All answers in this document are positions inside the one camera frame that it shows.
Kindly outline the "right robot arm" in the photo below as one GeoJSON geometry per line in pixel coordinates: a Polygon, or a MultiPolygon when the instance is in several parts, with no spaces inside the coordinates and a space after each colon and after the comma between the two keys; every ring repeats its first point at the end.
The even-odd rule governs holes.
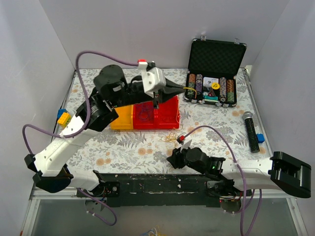
{"type": "Polygon", "coordinates": [[[197,147],[176,148],[167,161],[175,169],[187,166],[211,180],[224,180],[222,188],[227,195],[245,189],[275,189],[297,198],[311,197],[311,166],[281,151],[275,151],[272,157],[235,163],[209,157],[197,147]]]}

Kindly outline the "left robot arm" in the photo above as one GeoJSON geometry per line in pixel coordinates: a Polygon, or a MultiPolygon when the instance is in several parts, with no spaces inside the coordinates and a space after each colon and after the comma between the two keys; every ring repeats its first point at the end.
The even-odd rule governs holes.
{"type": "Polygon", "coordinates": [[[35,186],[49,193],[67,187],[85,189],[93,196],[104,193],[105,180],[98,171],[84,171],[67,166],[67,161],[97,136],[119,116],[116,108],[152,102],[155,108],[176,95],[185,92],[180,86],[165,78],[163,71],[153,62],[140,64],[141,75],[127,83],[123,69],[108,65],[94,78],[94,88],[86,101],[58,137],[43,151],[28,154],[24,161],[34,172],[35,186]]]}

